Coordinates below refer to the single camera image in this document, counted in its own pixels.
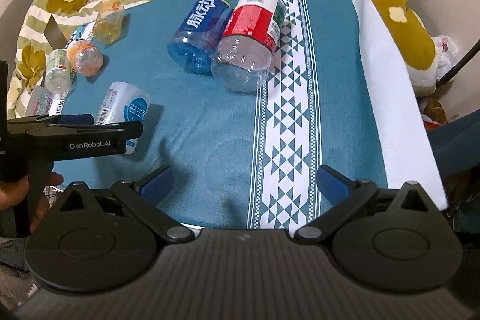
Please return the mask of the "person's left hand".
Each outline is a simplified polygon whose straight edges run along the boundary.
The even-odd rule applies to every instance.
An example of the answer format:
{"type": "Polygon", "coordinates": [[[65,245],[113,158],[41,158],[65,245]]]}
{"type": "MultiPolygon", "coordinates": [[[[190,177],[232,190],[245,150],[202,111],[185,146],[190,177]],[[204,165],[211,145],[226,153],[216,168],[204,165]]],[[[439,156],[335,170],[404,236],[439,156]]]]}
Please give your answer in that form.
{"type": "MultiPolygon", "coordinates": [[[[64,182],[64,177],[56,172],[50,172],[47,177],[47,186],[58,186],[64,182]]],[[[7,210],[24,200],[29,192],[29,177],[25,176],[15,183],[1,183],[1,211],[7,210]]],[[[47,196],[42,193],[37,200],[35,209],[28,216],[29,230],[33,232],[41,220],[50,210],[47,196]]]]}

